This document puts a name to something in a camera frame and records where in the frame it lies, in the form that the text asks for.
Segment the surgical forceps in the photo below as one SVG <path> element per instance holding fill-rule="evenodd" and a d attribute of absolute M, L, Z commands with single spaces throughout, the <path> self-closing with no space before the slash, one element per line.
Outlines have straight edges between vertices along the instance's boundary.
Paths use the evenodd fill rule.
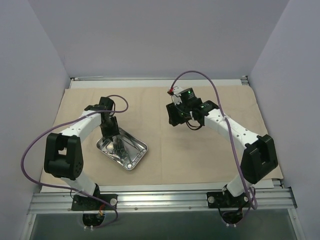
<path fill-rule="evenodd" d="M 127 155 L 127 150 L 125 148 L 124 142 L 120 136 L 114 136 L 113 141 L 113 150 L 114 155 L 118 155 L 120 158 L 125 158 Z"/>

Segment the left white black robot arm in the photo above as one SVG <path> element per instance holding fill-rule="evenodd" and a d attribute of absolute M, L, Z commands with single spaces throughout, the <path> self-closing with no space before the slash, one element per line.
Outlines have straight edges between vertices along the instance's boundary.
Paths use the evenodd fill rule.
<path fill-rule="evenodd" d="M 104 139 L 112 140 L 120 134 L 114 110 L 115 102 L 110 97 L 101 97 L 98 104 L 84 109 L 79 120 L 46 138 L 44 171 L 62 179 L 83 196 L 82 202 L 90 210 L 100 206 L 101 197 L 98 185 L 84 173 L 82 143 L 98 127 Z"/>

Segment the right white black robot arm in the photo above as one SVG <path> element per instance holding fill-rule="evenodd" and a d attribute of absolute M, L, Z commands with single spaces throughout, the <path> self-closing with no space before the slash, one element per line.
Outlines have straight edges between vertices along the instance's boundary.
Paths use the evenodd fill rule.
<path fill-rule="evenodd" d="M 166 105 L 169 124 L 172 126 L 194 120 L 200 127 L 207 127 L 231 143 L 231 148 L 242 152 L 239 162 L 240 173 L 226 185 L 222 193 L 223 203 L 234 206 L 246 188 L 257 184 L 278 167 L 275 143 L 268 134 L 260 136 L 243 127 L 222 112 L 219 105 L 211 100 L 202 101 L 192 88 L 179 86 L 168 91 L 172 102 Z"/>

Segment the steel instrument tray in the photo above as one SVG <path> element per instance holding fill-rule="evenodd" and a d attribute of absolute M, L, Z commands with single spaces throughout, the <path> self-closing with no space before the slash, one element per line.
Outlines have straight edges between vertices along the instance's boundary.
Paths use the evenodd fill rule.
<path fill-rule="evenodd" d="M 119 134 L 116 136 L 120 136 L 122 139 L 124 145 L 126 141 L 141 141 L 132 134 L 128 133 L 127 131 L 123 130 L 122 128 L 119 128 Z M 100 138 L 97 143 L 96 147 L 106 156 L 108 156 L 111 160 L 113 160 L 115 163 L 119 164 L 122 168 L 125 169 L 124 164 L 125 164 L 125 158 L 126 157 L 119 157 L 116 154 L 113 154 L 113 138 L 105 138 L 102 137 Z"/>

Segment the beige cloth wrap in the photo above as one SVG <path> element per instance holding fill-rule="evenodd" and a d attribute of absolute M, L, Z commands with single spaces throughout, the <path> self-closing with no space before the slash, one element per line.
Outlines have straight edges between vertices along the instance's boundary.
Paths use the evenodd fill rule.
<path fill-rule="evenodd" d="M 82 143 L 84 173 L 100 186 L 165 185 L 229 182 L 238 173 L 232 147 L 216 131 L 197 131 L 169 124 L 166 87 L 68 89 L 55 124 L 77 119 L 89 105 L 111 96 L 118 125 L 147 144 L 148 150 L 133 170 L 125 170 L 97 148 L 96 128 Z"/>

